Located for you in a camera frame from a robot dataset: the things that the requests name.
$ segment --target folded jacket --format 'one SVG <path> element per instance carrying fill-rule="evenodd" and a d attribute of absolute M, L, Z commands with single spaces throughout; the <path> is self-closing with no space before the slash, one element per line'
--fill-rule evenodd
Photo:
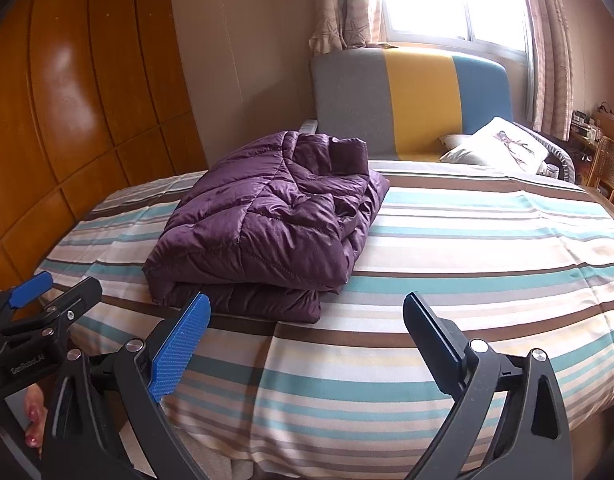
<path fill-rule="evenodd" d="M 360 139 L 256 140 L 178 204 L 142 268 L 152 298 L 181 306 L 202 290 L 214 312 L 316 322 L 319 292 L 347 283 L 388 187 Z"/>

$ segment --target rattan chair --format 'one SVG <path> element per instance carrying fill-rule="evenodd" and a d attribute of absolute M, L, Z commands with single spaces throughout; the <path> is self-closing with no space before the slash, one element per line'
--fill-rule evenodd
<path fill-rule="evenodd" d="M 601 183 L 604 184 L 604 187 L 610 188 L 609 199 L 598 190 Z M 614 140 L 609 137 L 603 137 L 600 140 L 591 165 L 587 186 L 583 189 L 593 196 L 614 219 Z"/>

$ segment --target multicolored sofa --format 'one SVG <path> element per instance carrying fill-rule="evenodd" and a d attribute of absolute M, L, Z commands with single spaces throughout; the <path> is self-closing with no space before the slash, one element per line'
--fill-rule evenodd
<path fill-rule="evenodd" d="M 311 74 L 318 131 L 360 137 L 373 159 L 437 162 L 445 153 L 439 137 L 471 135 L 494 117 L 513 121 L 507 73 L 481 57 L 430 48 L 359 48 L 316 56 Z M 524 129 L 558 159 L 561 178 L 573 182 L 569 155 Z"/>

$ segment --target metal pin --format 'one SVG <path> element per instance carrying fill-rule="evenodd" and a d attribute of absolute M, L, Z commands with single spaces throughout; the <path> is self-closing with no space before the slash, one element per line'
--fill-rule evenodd
<path fill-rule="evenodd" d="M 77 348 L 72 348 L 71 350 L 67 352 L 67 359 L 69 361 L 75 361 L 76 359 L 79 359 L 80 356 L 81 356 L 81 352 Z"/>
<path fill-rule="evenodd" d="M 537 348 L 532 352 L 532 357 L 537 361 L 545 361 L 547 359 L 547 354 L 543 352 L 540 348 Z"/>
<path fill-rule="evenodd" d="M 130 352 L 137 352 L 142 348 L 142 341 L 140 339 L 131 339 L 130 341 L 127 341 L 124 347 Z"/>
<path fill-rule="evenodd" d="M 472 350 L 474 350 L 475 352 L 478 352 L 479 354 L 484 354 L 490 347 L 482 339 L 474 339 L 470 341 L 469 346 L 472 348 Z"/>

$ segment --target bed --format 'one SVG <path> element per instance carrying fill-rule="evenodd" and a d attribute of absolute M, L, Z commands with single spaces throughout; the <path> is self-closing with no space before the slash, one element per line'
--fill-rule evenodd
<path fill-rule="evenodd" d="M 401 479 L 449 413 L 402 322 L 416 290 L 498 352 L 548 352 L 573 429 L 614 403 L 614 221 L 585 192 L 475 166 L 374 162 L 391 188 L 354 273 L 315 325 L 212 316 L 171 422 L 202 446 L 303 478 Z M 90 353 L 146 336 L 172 309 L 140 270 L 202 173 L 109 196 L 49 254 L 48 299 L 93 276 L 103 301 L 72 327 Z M 468 466 L 482 460 L 497 395 Z"/>

